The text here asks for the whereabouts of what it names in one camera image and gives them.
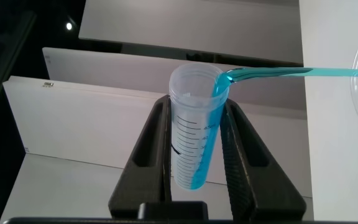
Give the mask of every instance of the white panel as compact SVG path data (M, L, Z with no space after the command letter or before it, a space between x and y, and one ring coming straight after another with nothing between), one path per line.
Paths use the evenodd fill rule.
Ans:
M302 63L296 0L92 0L79 38Z
M351 68L358 0L301 0L304 63ZM347 77L306 77L315 220L358 221L358 116Z
M13 217L111 218L108 201L122 169L26 154L0 223ZM172 199L208 204L211 219L232 219L227 187L206 183L197 192L179 189Z
M168 94L171 73L191 63L158 57L111 54L68 49L42 49L51 80L110 86ZM222 71L238 68L212 64ZM303 77L256 78L230 87L229 98L238 103L306 111Z
M303 197L303 200L306 202L306 212L303 215L302 220L305 221L313 221L313 199L312 198L306 198Z
M45 88L45 81L11 77L4 83L28 151L118 168L125 166L155 100L163 96L64 82ZM310 197L306 120L288 118L299 117L301 111L240 106L245 112L259 111L247 113L249 119L296 188ZM221 138L216 140L207 181L226 184Z

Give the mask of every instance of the printed numbers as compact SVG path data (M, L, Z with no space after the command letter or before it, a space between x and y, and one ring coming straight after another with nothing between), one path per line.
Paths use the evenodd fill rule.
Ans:
M211 124L211 125L208 125L204 128L204 130L208 130L208 129L211 129L211 128L215 128L216 124Z

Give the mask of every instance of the black plastic holder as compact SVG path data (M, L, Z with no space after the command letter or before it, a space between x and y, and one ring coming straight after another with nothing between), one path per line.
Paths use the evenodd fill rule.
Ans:
M306 210L302 196L232 100L226 101L220 127L233 219L301 220ZM166 95L154 104L110 198L113 218L208 219L204 202L172 202L170 132Z

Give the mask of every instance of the plastic graduated cylinder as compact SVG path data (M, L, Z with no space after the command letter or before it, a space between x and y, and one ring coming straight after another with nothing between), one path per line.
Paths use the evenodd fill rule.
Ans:
M222 71L205 63L189 63L171 74L172 170L186 190L201 188L207 178L223 105L229 89L212 97Z

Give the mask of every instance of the blue water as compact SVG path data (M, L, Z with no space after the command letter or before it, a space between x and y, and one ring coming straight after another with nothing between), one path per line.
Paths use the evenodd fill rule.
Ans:
M220 74L215 80L212 97L218 96L225 91L231 84L250 79L263 77L358 77L358 70L336 69L336 68L237 68ZM206 148L201 159L201 164L192 178L191 189L196 190L202 187L207 178L209 163L213 153L213 148L218 133L218 128L223 112L223 106L215 109L209 114L208 124L214 125L214 128L207 130L209 136Z
M358 70L346 68L236 68L220 74L215 80L212 97L220 95L231 84L264 77L358 77Z

